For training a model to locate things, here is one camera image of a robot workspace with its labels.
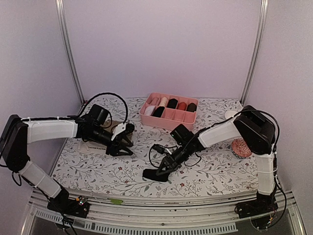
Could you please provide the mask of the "khaki underwear cream waistband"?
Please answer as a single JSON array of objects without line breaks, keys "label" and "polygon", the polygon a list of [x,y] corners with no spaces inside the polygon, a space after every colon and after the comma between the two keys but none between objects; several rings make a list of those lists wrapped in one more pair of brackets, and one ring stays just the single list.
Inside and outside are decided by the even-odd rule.
[{"label": "khaki underwear cream waistband", "polygon": [[94,127],[94,129],[91,129],[90,127],[87,128],[87,133],[83,135],[83,137],[81,138],[81,140],[78,143],[78,147],[77,150],[81,153],[99,153],[99,154],[106,154],[106,146],[93,142],[91,140],[91,132],[92,130],[95,129],[102,129],[102,130],[106,130],[110,133],[113,132],[113,129],[115,128],[115,126],[117,126],[118,124],[120,124],[122,122],[119,121],[114,121],[113,125],[110,127],[104,127],[103,125],[100,126],[96,126]]}]

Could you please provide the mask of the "black underwear white trim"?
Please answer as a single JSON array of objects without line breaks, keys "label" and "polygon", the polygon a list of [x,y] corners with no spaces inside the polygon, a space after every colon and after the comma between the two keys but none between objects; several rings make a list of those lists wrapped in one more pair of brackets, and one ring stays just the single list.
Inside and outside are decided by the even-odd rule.
[{"label": "black underwear white trim", "polygon": [[165,173],[161,175],[157,175],[156,169],[144,169],[142,173],[142,177],[145,179],[149,179],[156,182],[167,182],[169,179],[170,173]]}]

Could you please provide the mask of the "pink divided storage box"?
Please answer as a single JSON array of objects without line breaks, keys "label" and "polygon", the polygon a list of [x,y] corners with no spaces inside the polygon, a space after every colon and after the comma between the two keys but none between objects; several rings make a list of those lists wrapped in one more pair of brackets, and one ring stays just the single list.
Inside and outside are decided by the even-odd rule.
[{"label": "pink divided storage box", "polygon": [[195,103],[198,108],[199,101],[195,98],[183,97],[183,96],[172,95],[172,94],[151,93],[139,111],[142,124],[152,126],[152,127],[157,127],[157,128],[163,128],[167,130],[174,130],[178,125],[183,124],[188,130],[191,131],[196,122],[197,109],[195,112],[188,112],[186,110],[185,111],[178,110],[177,109],[178,104],[177,104],[176,109],[167,108],[167,104],[166,104],[165,110],[161,117],[153,117],[153,116],[144,115],[144,111],[146,107],[152,106],[149,103],[154,97],[159,97],[161,100],[161,98],[164,96],[167,97],[168,100],[171,98],[177,99],[178,104],[180,102],[185,102],[188,106],[190,103]]}]

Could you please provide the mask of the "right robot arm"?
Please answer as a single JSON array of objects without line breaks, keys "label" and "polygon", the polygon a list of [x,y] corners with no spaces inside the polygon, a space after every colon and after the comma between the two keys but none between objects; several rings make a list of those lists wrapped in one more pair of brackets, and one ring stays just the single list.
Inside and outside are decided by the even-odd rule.
[{"label": "right robot arm", "polygon": [[256,159],[258,172],[258,194],[253,202],[256,213],[264,213],[272,205],[269,197],[276,187],[274,180],[274,159],[280,126],[273,115],[257,110],[250,105],[233,114],[226,120],[192,133],[185,125],[178,125],[171,136],[179,148],[167,154],[161,161],[156,175],[167,175],[186,161],[192,154],[217,143],[241,138]]}]

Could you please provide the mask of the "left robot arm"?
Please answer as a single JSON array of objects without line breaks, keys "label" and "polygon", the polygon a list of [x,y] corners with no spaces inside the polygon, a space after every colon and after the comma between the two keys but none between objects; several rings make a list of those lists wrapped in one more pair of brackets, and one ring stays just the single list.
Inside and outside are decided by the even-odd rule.
[{"label": "left robot arm", "polygon": [[97,104],[87,112],[83,107],[79,114],[67,117],[22,118],[13,114],[8,118],[0,137],[3,167],[54,199],[54,205],[61,212],[69,212],[73,203],[67,198],[67,191],[31,160],[29,147],[41,142],[47,147],[50,143],[60,143],[65,139],[81,139],[104,145],[108,155],[130,156],[133,154],[130,150],[133,143],[128,136],[134,131],[134,125],[128,121],[128,106],[124,107],[124,120],[112,131],[104,126],[106,119],[111,116],[110,112]]}]

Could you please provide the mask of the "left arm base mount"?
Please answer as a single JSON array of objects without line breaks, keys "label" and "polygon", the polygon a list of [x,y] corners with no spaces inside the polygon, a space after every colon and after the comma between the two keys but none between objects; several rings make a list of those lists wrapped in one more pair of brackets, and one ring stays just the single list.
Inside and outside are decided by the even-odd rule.
[{"label": "left arm base mount", "polygon": [[47,208],[65,215],[87,218],[90,203],[85,196],[70,199],[68,194],[59,194],[55,198],[50,198]]}]

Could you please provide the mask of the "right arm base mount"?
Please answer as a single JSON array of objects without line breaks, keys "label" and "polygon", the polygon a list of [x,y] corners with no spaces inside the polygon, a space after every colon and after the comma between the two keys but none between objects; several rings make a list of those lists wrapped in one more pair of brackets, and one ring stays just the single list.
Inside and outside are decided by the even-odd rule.
[{"label": "right arm base mount", "polygon": [[266,213],[266,216],[251,220],[254,228],[266,230],[271,225],[278,209],[275,192],[276,191],[272,192],[270,195],[263,195],[257,192],[256,199],[236,204],[234,212],[239,218],[253,217]]}]

